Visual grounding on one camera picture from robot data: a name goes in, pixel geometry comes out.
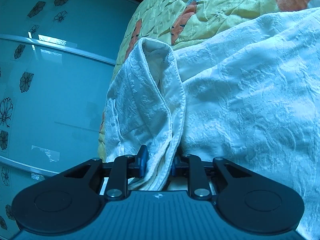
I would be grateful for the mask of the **frosted glass wardrobe door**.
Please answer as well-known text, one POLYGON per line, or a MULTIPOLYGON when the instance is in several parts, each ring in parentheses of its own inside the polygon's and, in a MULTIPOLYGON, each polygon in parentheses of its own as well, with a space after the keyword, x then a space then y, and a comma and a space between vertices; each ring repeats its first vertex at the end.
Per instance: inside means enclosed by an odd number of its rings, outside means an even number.
POLYGON ((97 156, 133 0, 1 0, 1 238, 22 189, 97 156))

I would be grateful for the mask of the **white textured pants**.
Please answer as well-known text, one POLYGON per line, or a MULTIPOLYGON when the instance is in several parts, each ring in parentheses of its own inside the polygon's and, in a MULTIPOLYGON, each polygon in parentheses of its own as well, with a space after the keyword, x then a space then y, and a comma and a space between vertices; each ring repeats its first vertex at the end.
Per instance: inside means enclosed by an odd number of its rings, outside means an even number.
POLYGON ((105 162, 148 147, 131 189, 161 190, 176 151, 225 157, 296 190, 319 239, 319 9, 266 14, 194 46, 139 39, 106 94, 105 162))

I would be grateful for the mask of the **yellow floral bedspread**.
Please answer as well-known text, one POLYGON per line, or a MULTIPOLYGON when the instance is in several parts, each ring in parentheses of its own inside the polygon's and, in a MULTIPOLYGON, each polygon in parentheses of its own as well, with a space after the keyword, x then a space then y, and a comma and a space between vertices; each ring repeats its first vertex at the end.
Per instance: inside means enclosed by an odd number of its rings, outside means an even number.
MULTIPOLYGON (((159 40, 173 50, 200 44, 241 23, 266 14, 317 8, 313 0, 145 0, 134 13, 118 53, 112 81, 136 42, 159 40)), ((99 148, 104 146, 103 122, 99 148)))

